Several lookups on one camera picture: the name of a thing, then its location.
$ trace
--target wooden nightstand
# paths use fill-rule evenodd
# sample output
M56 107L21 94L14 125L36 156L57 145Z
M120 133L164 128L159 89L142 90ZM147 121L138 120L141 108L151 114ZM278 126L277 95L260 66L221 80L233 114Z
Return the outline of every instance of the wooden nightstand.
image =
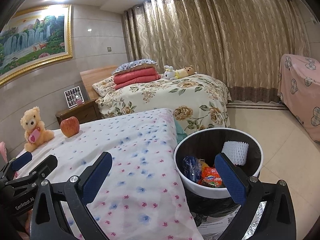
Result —
M101 119L101 114L95 99L86 101L84 104L76 106L75 108L65 109L56 113L59 125L62 120L72 116L75 116L80 124Z

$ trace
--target qr code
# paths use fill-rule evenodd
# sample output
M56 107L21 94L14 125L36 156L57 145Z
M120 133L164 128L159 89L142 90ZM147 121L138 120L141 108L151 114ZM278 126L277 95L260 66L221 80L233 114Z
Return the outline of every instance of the qr code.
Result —
M231 221L233 220L234 217L228 218L228 224L231 223Z

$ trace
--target pillow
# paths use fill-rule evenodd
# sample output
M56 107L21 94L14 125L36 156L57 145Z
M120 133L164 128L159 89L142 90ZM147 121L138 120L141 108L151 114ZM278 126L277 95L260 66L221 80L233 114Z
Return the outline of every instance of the pillow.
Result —
M92 84L93 89L99 96L105 97L108 92L115 89L116 84L113 82L113 77L114 76L111 76L98 83Z
M118 67L112 74L123 74L128 73L131 71L143 69L143 68L149 68L149 67L156 67L157 63L154 62L151 59L139 59L133 62L125 63Z

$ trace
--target photo frame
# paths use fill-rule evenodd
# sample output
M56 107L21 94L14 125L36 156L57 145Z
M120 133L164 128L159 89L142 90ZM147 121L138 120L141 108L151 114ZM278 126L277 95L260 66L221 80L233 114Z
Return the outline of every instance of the photo frame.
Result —
M78 100L81 100L82 104L84 103L84 98L79 86L65 91L64 96L67 100L67 104L69 108L77 106Z
M72 58L71 4L17 12L0 33L0 86L67 58Z

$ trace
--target beige patterned curtain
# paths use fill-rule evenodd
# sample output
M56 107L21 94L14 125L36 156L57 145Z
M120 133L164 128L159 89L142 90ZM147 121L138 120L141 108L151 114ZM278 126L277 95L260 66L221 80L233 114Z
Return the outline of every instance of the beige patterned curtain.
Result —
M223 81L233 100L279 101L285 53L310 56L293 0L151 0L124 12L131 60L190 65Z

